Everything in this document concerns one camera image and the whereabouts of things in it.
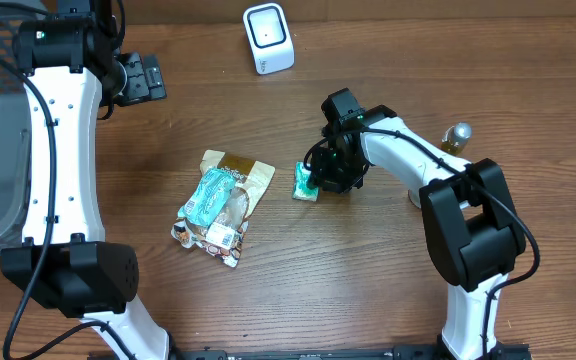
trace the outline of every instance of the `black cable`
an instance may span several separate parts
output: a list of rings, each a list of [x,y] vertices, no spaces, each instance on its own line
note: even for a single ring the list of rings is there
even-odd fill
[[[506,213],[508,213],[508,215],[510,215],[510,217],[513,219],[513,221],[515,223],[517,223],[517,225],[519,225],[521,230],[526,234],[526,237],[528,238],[528,242],[530,243],[530,246],[532,247],[532,252],[533,252],[532,266],[523,275],[517,276],[516,278],[512,278],[510,280],[506,280],[500,284],[497,284],[492,289],[490,289],[490,292],[486,296],[486,306],[484,309],[483,333],[481,335],[482,350],[483,350],[482,358],[488,357],[490,359],[491,358],[490,355],[487,355],[487,352],[488,352],[487,351],[487,342],[488,342],[487,334],[488,334],[488,323],[490,322],[490,307],[492,304],[492,300],[495,299],[495,293],[497,291],[505,288],[506,286],[520,283],[520,282],[530,278],[531,276],[533,276],[537,272],[537,269],[539,268],[539,263],[541,261],[541,255],[539,253],[539,246],[537,246],[537,241],[535,240],[535,237],[530,232],[530,229],[528,229],[528,226],[526,226],[526,224],[524,224],[524,222],[519,218],[519,216],[517,216],[517,214],[515,214],[514,211],[510,210],[504,203],[502,203],[499,199],[497,199],[494,195],[492,195],[488,190],[486,190],[486,188],[479,185],[476,181],[470,179],[465,173],[463,173],[463,172],[453,168],[452,166],[446,164],[443,159],[441,159],[440,157],[435,155],[432,151],[428,150],[428,148],[423,146],[416,139],[413,139],[406,134],[402,134],[400,131],[389,131],[389,130],[365,128],[365,129],[344,131],[344,132],[334,134],[332,136],[328,136],[328,137],[318,141],[315,145],[313,145],[313,147],[311,147],[308,150],[308,152],[306,153],[306,156],[304,157],[304,168],[306,168],[307,170],[311,169],[310,165],[308,164],[308,159],[310,158],[312,153],[319,146],[323,145],[326,142],[336,140],[338,137],[341,137],[341,136],[355,135],[355,134],[361,134],[361,133],[375,133],[375,134],[390,135],[390,136],[393,136],[395,138],[399,138],[399,139],[403,139],[403,140],[407,141],[409,144],[413,145],[419,151],[421,151],[426,156],[428,156],[432,161],[436,162],[437,165],[450,171],[454,175],[459,176],[462,180],[464,180],[466,183],[468,183],[468,185],[472,186],[479,194],[483,195],[485,198],[492,201],[497,206],[499,206],[502,210],[504,210]]]
[[[29,6],[17,4],[17,3],[0,3],[0,7],[18,9],[18,10],[29,11],[29,12],[35,12],[35,13],[42,14],[42,15],[50,15],[50,13],[45,11],[45,10],[36,9],[36,8],[29,7]],[[49,349],[51,349],[55,345],[59,344],[63,340],[72,336],[73,334],[75,334],[75,333],[77,333],[77,332],[79,332],[85,328],[91,327],[91,326],[101,326],[102,331],[107,331],[110,334],[110,336],[115,340],[115,342],[117,342],[117,345],[122,350],[122,352],[124,352],[124,354],[128,357],[128,359],[134,360],[135,359],[134,355],[132,355],[130,353],[130,351],[128,350],[126,345],[123,343],[121,338],[119,338],[117,333],[112,328],[110,328],[106,323],[101,322],[101,321],[91,321],[88,323],[84,323],[84,324],[80,324],[78,326],[75,326],[74,328],[68,330],[64,334],[58,336],[57,338],[55,338],[54,340],[52,340],[51,342],[49,342],[48,344],[43,346],[41,349],[39,349],[39,350],[29,354],[29,355],[22,356],[20,358],[13,358],[10,355],[10,348],[12,346],[12,341],[13,341],[13,338],[15,336],[17,326],[19,325],[19,322],[21,321],[21,317],[23,315],[23,312],[26,308],[26,305],[28,305],[28,301],[30,300],[30,296],[32,294],[32,291],[33,291],[33,289],[34,289],[34,287],[35,287],[35,285],[39,279],[39,275],[41,274],[41,270],[44,267],[44,264],[46,262],[46,258],[48,255],[48,248],[49,248],[49,245],[52,241],[52,232],[53,232],[54,225],[55,225],[55,193],[56,193],[56,188],[57,188],[57,148],[56,148],[56,144],[55,144],[55,130],[54,130],[55,123],[52,120],[52,115],[50,114],[50,110],[48,109],[48,104],[46,103],[46,100],[44,99],[44,97],[41,95],[41,93],[39,92],[37,87],[21,71],[19,71],[18,69],[16,69],[11,64],[9,64],[8,62],[4,61],[1,58],[0,58],[0,65],[4,69],[6,69],[8,72],[10,72],[12,75],[14,75],[17,79],[19,79],[21,82],[23,82],[28,87],[28,89],[33,93],[33,95],[37,99],[37,102],[39,102],[39,106],[41,107],[41,111],[43,112],[44,117],[46,118],[46,129],[48,131],[48,149],[49,149],[49,156],[50,156],[50,159],[49,159],[50,172],[49,172],[49,184],[48,184],[48,211],[47,211],[47,215],[46,215],[46,232],[44,234],[44,241],[42,244],[42,249],[41,249],[41,253],[39,255],[39,259],[37,260],[37,264],[35,265],[35,270],[33,271],[32,276],[30,277],[30,281],[28,282],[28,285],[26,286],[26,290],[24,290],[23,296],[21,297],[21,301],[19,302],[19,306],[17,307],[17,311],[15,312],[15,315],[13,316],[12,321],[10,323],[10,327],[8,328],[8,332],[6,333],[6,338],[4,340],[4,345],[3,345],[3,349],[2,349],[3,350],[3,358],[4,358],[4,360],[31,360],[31,359],[35,359],[36,357],[45,353],[46,351],[48,351]]]
[[[126,11],[124,10],[123,0],[117,0],[117,6],[119,7],[119,13],[121,14],[121,25],[119,26],[119,33],[112,43],[112,49],[119,49],[121,44],[124,42],[124,37],[126,36]]]

